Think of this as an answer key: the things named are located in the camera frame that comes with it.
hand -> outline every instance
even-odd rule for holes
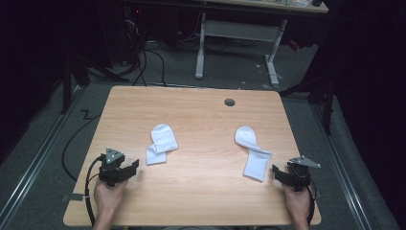
[[[307,230],[307,215],[310,207],[310,194],[306,188],[294,192],[293,188],[282,184],[286,199],[287,210],[293,220],[295,230]]]
[[[98,216],[93,229],[110,229],[114,215],[120,206],[123,192],[128,180],[117,183],[115,187],[109,187],[106,183],[96,181],[95,199],[98,205]]]

metal bracket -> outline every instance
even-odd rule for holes
[[[107,164],[111,164],[114,161],[118,160],[120,157],[122,157],[124,154],[121,151],[111,149],[111,148],[106,148],[105,150],[105,160]]]
[[[308,158],[306,158],[304,155],[301,157],[295,157],[295,158],[290,158],[289,159],[291,162],[298,164],[298,165],[303,165],[303,166],[308,166],[312,168],[322,168],[322,166]]]

table top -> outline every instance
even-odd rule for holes
[[[234,106],[224,103],[233,99]],[[150,133],[159,124],[173,130],[178,149],[168,162],[146,165]],[[243,176],[248,150],[235,143],[239,127],[251,127],[257,143],[273,153],[261,183]],[[204,88],[112,88],[73,191],[83,194],[90,164],[110,147],[125,155],[122,167],[140,159],[113,221],[126,226],[220,226],[291,224],[281,183],[283,169],[299,151],[277,92]],[[98,173],[97,164],[92,174]],[[90,183],[95,215],[96,203]],[[316,205],[312,224],[320,223]],[[70,226],[89,226],[84,201],[71,200]]]
[[[233,5],[243,5],[250,7],[260,7],[269,9],[289,10],[295,12],[321,12],[327,13],[328,7],[325,3],[322,3],[319,7],[315,7],[311,4],[311,0],[301,0],[307,3],[306,7],[296,6],[294,3],[298,0],[291,0],[290,4],[282,4],[280,0],[203,0],[204,2],[212,3],[224,3]]]

sock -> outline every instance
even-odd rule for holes
[[[172,129],[161,124],[151,131],[153,144],[147,148],[147,165],[167,162],[167,151],[177,150],[175,136]]]
[[[244,175],[263,182],[272,153],[257,146],[255,132],[248,126],[242,126],[236,131],[236,143],[248,149]]]

cable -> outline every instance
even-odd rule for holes
[[[201,12],[197,16],[196,25],[194,26],[194,29],[193,29],[192,33],[187,38],[179,40],[178,42],[189,41],[189,40],[193,40],[193,39],[196,39],[196,38],[200,37],[200,35],[198,35],[196,37],[192,37],[196,33],[197,27],[199,26],[200,16],[201,16]]]
[[[157,86],[163,85],[161,82],[153,82],[153,81],[149,81],[149,82],[147,82],[147,84],[148,85],[157,85]],[[180,87],[180,88],[204,88],[202,86],[186,85],[186,84],[171,84],[171,83],[168,83],[167,86]]]
[[[89,125],[91,122],[95,121],[96,119],[98,119],[101,116],[101,114],[97,115],[96,117],[92,118],[91,120],[89,120],[86,124],[84,124],[80,129],[78,129],[75,134],[69,139],[69,141],[66,143],[65,147],[63,148],[63,152],[62,152],[62,167],[63,170],[65,170],[65,172],[69,175],[69,177],[71,177],[74,181],[78,181],[78,179],[76,177],[74,177],[66,168],[65,165],[65,153],[66,150],[68,149],[68,146],[71,144],[71,142],[75,139],[75,137],[87,126]]]
[[[86,175],[86,183],[84,184],[84,198],[86,200],[86,208],[87,208],[87,213],[89,214],[89,218],[90,221],[92,222],[92,226],[95,225],[95,215],[93,214],[93,210],[92,210],[92,203],[90,202],[90,195],[89,195],[89,182],[90,182],[90,172],[92,172],[93,167],[95,166],[95,164],[98,161],[102,161],[102,157],[99,156],[98,158],[96,158],[92,164],[90,165],[89,171],[87,171],[87,175]]]
[[[146,55],[146,50],[143,50],[143,54],[144,54],[144,67],[143,67],[143,69],[140,71],[140,74],[137,76],[137,78],[135,79],[135,81],[132,83],[132,86],[134,86],[136,83],[137,83],[137,81],[138,81],[138,79],[141,77],[141,79],[143,80],[143,82],[144,82],[144,86],[147,86],[147,83],[146,83],[146,80],[144,79],[144,76],[143,76],[143,73],[144,73],[144,71],[146,70],[146,67],[147,67],[147,55]]]
[[[98,176],[99,174],[94,174],[92,177],[90,177],[89,181],[92,181],[93,178],[95,178],[96,176]]]
[[[314,197],[314,199],[316,200],[316,199],[317,199],[317,194],[319,193],[319,191],[317,191],[316,183],[314,183],[314,181],[313,181],[312,178],[310,178],[310,182],[311,182],[310,186],[313,185],[313,188],[314,188],[314,195],[313,195],[313,197]]]
[[[223,50],[226,49],[226,48],[229,46],[229,44],[230,44],[230,39],[227,38],[226,40],[227,40],[226,44],[225,44],[222,48],[220,48],[220,49],[218,49],[218,50],[211,49],[211,48],[207,47],[206,45],[205,45],[205,49],[207,49],[208,51],[213,51],[213,52],[220,52],[220,51],[223,51]]]
[[[239,45],[239,46],[243,46],[243,47],[251,47],[251,46],[256,45],[257,43],[262,44],[262,43],[265,43],[265,42],[264,42],[264,41],[255,40],[255,41],[252,41],[250,44],[243,44],[243,43],[237,42],[237,39],[234,39],[234,41],[231,40],[230,43],[231,43],[231,44],[235,44],[235,45]]]
[[[117,73],[115,75],[117,75],[118,77],[125,76],[125,75],[130,74],[131,72],[135,71],[136,69],[138,69],[138,67],[140,67],[140,59],[138,57],[135,57],[135,60],[134,60],[133,64],[131,65],[131,67],[129,67],[128,69],[126,69],[126,70],[124,70],[124,71],[122,71],[120,73]],[[92,76],[97,77],[97,78],[105,78],[106,77],[106,75],[101,75],[101,74],[95,73],[90,69],[87,69],[87,73],[89,75],[92,75]]]
[[[165,87],[167,87],[167,84],[165,83],[165,79],[164,79],[164,77],[165,77],[165,63],[164,63],[164,59],[158,54],[158,53],[156,53],[156,52],[153,52],[153,51],[151,51],[151,50],[146,50],[146,51],[148,51],[148,52],[151,52],[152,54],[155,54],[156,56],[158,56],[160,59],[161,59],[161,61],[162,61],[162,76],[161,76],[161,80],[162,80],[162,83],[164,84],[164,86]]]
[[[310,206],[308,207],[307,224],[308,224],[308,226],[310,226],[310,222],[311,222],[311,220],[313,219],[313,215],[314,215],[314,208],[315,208],[315,201],[316,201],[315,196],[316,196],[316,195],[313,195],[313,193],[310,191],[309,186],[306,186],[305,182],[302,180],[302,178],[299,176],[299,174],[298,174],[295,170],[294,170],[293,172],[298,176],[299,180],[301,181],[301,183],[303,184],[303,186],[304,186],[304,187],[307,189],[307,191],[308,191],[308,195],[309,195],[309,199],[310,199]],[[315,184],[314,181],[311,180],[311,178],[310,178],[310,185],[311,185],[311,182],[313,182],[314,188],[316,188],[316,184]]]
[[[186,40],[186,41],[178,42],[178,44],[179,44],[180,46],[182,46],[182,47],[186,47],[186,48],[194,48],[194,47],[196,47],[196,46],[198,46],[198,45],[200,44],[200,43],[199,43],[199,41],[194,42],[194,43],[193,43],[193,45],[191,45],[191,46],[189,46],[189,45],[185,45],[184,43],[190,42],[190,41],[195,40],[195,39],[198,39],[198,38],[199,38],[199,36],[194,37],[194,38],[191,38],[191,39]]]

